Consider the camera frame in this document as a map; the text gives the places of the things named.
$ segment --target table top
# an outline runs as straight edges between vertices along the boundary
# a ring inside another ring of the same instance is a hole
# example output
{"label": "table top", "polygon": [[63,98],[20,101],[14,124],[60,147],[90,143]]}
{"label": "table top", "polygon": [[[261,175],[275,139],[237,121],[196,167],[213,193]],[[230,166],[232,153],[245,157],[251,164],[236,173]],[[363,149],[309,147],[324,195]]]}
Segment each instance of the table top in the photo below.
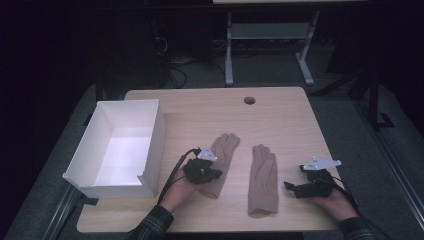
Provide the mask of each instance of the table top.
{"label": "table top", "polygon": [[[246,97],[254,104],[246,104]],[[300,87],[214,88],[130,91],[125,100],[159,99],[167,135],[159,179],[164,186],[180,157],[192,148],[212,145],[222,133],[240,137],[227,180],[218,199],[195,193],[174,212],[168,232],[246,232],[335,230],[322,209],[296,199],[283,181],[307,183],[298,166],[312,156],[331,159],[304,90]],[[264,144],[277,157],[277,214],[247,214],[252,147]],[[339,177],[335,168],[331,174]],[[156,204],[155,198],[99,199],[85,205],[77,223],[80,232],[127,232]]]}

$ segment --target sleeve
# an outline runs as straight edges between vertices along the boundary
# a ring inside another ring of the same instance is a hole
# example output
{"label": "sleeve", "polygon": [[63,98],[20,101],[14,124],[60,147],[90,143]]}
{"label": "sleeve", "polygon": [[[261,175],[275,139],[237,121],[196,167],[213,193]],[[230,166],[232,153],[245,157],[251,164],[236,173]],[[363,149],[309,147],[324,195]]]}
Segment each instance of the sleeve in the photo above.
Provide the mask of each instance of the sleeve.
{"label": "sleeve", "polygon": [[340,230],[346,240],[377,240],[368,224],[360,217],[349,218],[340,223]]}
{"label": "sleeve", "polygon": [[172,214],[165,208],[156,205],[141,223],[124,236],[124,240],[163,239],[166,231],[174,221]]}

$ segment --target open white box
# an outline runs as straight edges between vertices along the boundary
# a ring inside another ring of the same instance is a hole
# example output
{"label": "open white box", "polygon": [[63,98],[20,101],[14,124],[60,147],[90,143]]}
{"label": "open white box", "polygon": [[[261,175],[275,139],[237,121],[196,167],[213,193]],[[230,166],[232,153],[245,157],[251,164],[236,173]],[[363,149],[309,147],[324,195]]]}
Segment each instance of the open white box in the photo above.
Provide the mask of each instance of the open white box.
{"label": "open white box", "polygon": [[165,135],[159,100],[99,101],[63,178],[90,198],[154,197]]}

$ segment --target black device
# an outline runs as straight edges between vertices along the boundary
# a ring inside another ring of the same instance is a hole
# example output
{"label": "black device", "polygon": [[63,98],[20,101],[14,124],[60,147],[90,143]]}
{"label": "black device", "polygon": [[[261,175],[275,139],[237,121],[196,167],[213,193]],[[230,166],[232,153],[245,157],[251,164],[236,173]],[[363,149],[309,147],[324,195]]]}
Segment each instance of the black device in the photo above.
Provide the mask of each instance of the black device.
{"label": "black device", "polygon": [[296,198],[308,197],[328,197],[336,183],[327,169],[305,170],[304,165],[300,165],[300,171],[306,174],[309,183],[295,186],[292,183],[284,182],[287,190],[293,191]]}
{"label": "black device", "polygon": [[166,181],[165,186],[162,189],[162,192],[160,193],[158,204],[162,201],[169,187],[175,181],[179,180],[177,179],[173,181],[174,176],[190,153],[194,153],[196,155],[196,158],[190,159],[188,163],[183,167],[185,177],[190,182],[194,184],[204,184],[211,182],[213,179],[218,179],[221,176],[222,171],[212,169],[212,161],[197,158],[197,155],[199,155],[201,151],[202,150],[200,148],[193,148],[187,151],[183,156],[181,156],[180,160],[177,162],[171,174],[169,175],[168,180]]}
{"label": "black device", "polygon": [[199,158],[188,160],[183,171],[186,178],[194,184],[210,183],[213,179],[218,179],[222,171],[212,169],[213,162]]}

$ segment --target glove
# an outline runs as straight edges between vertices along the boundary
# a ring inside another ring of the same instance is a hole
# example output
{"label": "glove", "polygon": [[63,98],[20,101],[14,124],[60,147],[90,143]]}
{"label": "glove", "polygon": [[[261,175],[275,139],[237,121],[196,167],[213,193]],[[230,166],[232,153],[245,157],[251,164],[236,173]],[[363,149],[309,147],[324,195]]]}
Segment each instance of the glove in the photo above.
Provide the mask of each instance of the glove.
{"label": "glove", "polygon": [[275,154],[264,145],[253,147],[250,171],[248,213],[278,212],[278,179]]}
{"label": "glove", "polygon": [[212,144],[211,151],[217,157],[213,162],[213,169],[222,171],[219,179],[212,180],[200,188],[199,192],[209,197],[218,198],[224,186],[225,179],[227,178],[228,170],[230,169],[231,160],[233,158],[234,150],[240,143],[240,138],[234,134],[223,133]]}

